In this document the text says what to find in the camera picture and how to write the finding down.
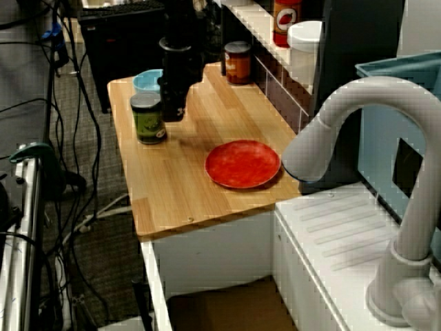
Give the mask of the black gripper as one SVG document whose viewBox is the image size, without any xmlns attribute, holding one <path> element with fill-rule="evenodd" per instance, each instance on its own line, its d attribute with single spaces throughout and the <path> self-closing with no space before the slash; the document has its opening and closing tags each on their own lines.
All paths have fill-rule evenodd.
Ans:
<svg viewBox="0 0 441 331">
<path fill-rule="evenodd" d="M 179 122 L 185 115 L 188 85 L 203 79 L 204 53 L 192 46 L 173 47 L 163 37 L 163 76 L 161 77 L 162 118 L 165 122 Z"/>
</svg>

